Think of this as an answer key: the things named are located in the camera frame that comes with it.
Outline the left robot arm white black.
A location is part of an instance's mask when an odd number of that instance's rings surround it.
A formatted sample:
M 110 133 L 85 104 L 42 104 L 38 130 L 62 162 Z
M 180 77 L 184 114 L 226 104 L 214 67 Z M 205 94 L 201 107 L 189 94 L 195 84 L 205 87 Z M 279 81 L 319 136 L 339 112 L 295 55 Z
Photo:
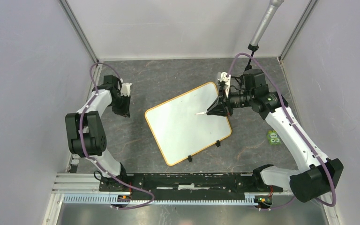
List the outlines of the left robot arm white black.
M 97 168 L 100 181 L 103 184 L 110 182 L 117 191 L 128 187 L 128 176 L 123 164 L 107 149 L 101 116 L 110 107 L 114 114 L 128 118 L 131 86 L 130 82 L 107 75 L 102 85 L 93 88 L 84 106 L 65 116 L 69 151 L 90 161 Z

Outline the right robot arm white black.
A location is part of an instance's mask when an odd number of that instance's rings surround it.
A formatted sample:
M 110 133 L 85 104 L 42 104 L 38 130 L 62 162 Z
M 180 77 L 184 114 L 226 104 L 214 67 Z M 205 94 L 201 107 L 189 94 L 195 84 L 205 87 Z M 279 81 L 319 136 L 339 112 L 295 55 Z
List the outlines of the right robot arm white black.
M 237 80 L 240 84 L 238 92 L 231 93 L 231 76 L 226 72 L 218 73 L 218 96 L 206 114 L 229 117 L 234 109 L 251 107 L 279 135 L 297 165 L 296 170 L 272 164 L 254 169 L 253 188 L 264 191 L 269 186 L 276 186 L 291 190 L 295 198 L 303 203 L 328 192 L 335 193 L 344 169 L 340 159 L 330 159 L 312 141 L 279 91 L 269 91 L 262 70 L 247 70 Z

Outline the yellow framed whiteboard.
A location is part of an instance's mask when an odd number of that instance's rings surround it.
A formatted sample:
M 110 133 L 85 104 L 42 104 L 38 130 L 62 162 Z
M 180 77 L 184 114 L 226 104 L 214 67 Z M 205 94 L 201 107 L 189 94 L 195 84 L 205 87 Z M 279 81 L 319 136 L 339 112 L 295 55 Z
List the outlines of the yellow framed whiteboard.
M 195 115 L 206 111 L 217 96 L 216 84 L 208 82 L 145 112 L 147 124 L 168 166 L 174 166 L 232 134 L 226 117 Z

